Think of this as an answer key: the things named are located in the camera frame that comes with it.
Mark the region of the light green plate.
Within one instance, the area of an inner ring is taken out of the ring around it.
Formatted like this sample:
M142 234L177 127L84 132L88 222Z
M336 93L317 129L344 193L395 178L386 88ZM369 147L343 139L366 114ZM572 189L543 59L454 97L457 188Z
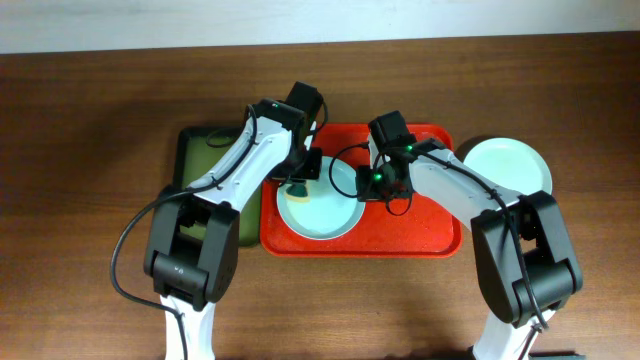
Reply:
M537 167L539 160L544 158L528 144L497 137L474 145L463 163L502 187L530 195L542 191Z

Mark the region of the white plate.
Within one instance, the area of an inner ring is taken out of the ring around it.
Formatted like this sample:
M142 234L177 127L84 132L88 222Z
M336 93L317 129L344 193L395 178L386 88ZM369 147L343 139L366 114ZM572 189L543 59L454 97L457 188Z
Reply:
M540 189L551 194L553 192L553 178L547 163L544 160L539 160L537 167L540 175Z

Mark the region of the green yellow sponge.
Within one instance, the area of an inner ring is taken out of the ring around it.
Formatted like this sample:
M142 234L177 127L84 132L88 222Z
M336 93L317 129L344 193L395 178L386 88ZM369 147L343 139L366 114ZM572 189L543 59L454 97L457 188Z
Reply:
M284 197L291 202L306 203L310 201L309 190L305 183L292 183L284 191Z

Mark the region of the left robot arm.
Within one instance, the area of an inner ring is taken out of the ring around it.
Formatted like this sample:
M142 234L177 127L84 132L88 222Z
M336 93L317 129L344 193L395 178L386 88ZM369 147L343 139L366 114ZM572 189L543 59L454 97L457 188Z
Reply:
M266 179L306 178L312 145L327 114L319 95L263 99L221 159L183 189L165 188L152 213L143 270L166 316L166 358L211 359L216 303L238 262L240 214Z

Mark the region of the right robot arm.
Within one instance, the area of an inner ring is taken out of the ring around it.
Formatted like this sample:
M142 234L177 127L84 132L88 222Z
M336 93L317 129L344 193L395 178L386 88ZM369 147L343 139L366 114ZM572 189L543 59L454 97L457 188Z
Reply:
M365 199L404 180L472 234L478 284L489 308L474 359L527 359L550 318L584 283L555 198L504 188L465 166L444 144L367 142Z

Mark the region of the light blue plate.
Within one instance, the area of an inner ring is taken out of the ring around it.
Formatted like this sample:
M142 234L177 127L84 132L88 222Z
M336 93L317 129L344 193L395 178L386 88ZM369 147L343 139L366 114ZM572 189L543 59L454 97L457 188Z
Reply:
M330 156L323 156L322 168L318 180L307 180L310 201L296 203L284 197L284 191L290 184L277 190L277 209L285 225L304 238L324 241L348 233L360 221L364 214L365 203L338 193L335 185L345 193L355 193L356 171L342 160L336 159L332 172L329 172Z

